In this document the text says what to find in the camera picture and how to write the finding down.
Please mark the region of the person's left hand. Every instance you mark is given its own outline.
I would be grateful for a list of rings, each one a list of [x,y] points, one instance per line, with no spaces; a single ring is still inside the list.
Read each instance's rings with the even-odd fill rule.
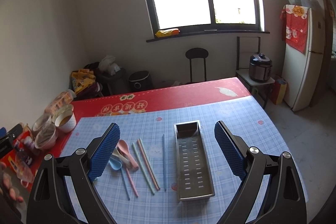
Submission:
[[[14,202],[23,203],[24,199],[22,196],[18,196],[17,192],[13,188],[11,183],[11,176],[5,172],[6,165],[4,162],[1,162],[1,195],[8,194],[10,199]]]

